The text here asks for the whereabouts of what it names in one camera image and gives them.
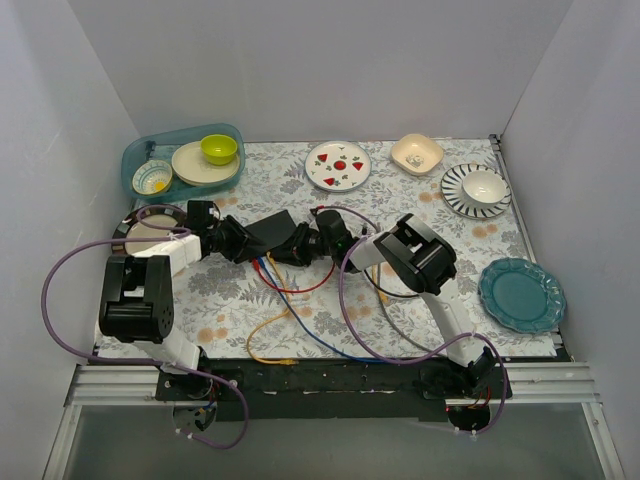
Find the black network switch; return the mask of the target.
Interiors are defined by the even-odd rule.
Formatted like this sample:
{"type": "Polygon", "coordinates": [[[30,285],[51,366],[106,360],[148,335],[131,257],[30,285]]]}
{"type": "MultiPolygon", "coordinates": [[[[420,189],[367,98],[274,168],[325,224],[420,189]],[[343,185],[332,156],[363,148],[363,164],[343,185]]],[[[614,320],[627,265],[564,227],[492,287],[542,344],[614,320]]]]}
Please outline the black network switch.
{"type": "Polygon", "coordinates": [[[262,255],[285,243],[297,228],[287,210],[279,211],[246,226],[250,234],[248,249],[255,255],[262,255]]]}

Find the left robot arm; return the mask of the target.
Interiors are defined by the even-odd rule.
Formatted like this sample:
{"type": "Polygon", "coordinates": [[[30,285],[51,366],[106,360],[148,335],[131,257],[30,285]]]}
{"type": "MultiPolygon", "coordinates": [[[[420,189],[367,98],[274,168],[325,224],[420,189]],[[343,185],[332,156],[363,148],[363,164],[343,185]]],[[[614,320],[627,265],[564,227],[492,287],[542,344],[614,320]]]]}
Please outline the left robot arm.
{"type": "Polygon", "coordinates": [[[178,387],[200,400],[211,392],[213,377],[198,366],[201,349],[174,326],[173,277],[211,253],[234,263],[253,259],[269,249],[269,234],[264,222],[243,226],[232,216],[221,218],[212,201],[190,200],[185,225],[195,233],[108,259],[98,324],[104,336],[136,345],[161,366],[185,368],[178,387]]]}

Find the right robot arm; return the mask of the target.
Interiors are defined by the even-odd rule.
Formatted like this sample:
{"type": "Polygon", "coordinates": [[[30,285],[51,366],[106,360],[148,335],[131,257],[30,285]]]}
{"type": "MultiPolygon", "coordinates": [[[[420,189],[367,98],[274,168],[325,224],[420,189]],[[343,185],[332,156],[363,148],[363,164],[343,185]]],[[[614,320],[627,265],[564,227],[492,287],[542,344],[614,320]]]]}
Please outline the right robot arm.
{"type": "Polygon", "coordinates": [[[447,375],[460,395],[471,398],[489,388],[499,354],[486,337],[473,330],[456,281],[456,253],[449,243],[413,214],[404,215],[390,229],[373,235],[353,235],[336,210],[318,213],[316,224],[315,229],[299,225],[289,239],[271,251],[270,257],[296,266],[308,266],[320,257],[331,258],[339,268],[338,298],[344,321],[366,352],[384,363],[404,366],[428,361],[445,351],[447,375]],[[444,340],[422,357],[401,360],[375,352],[348,316],[345,275],[364,272],[383,262],[424,301],[444,340]]]}

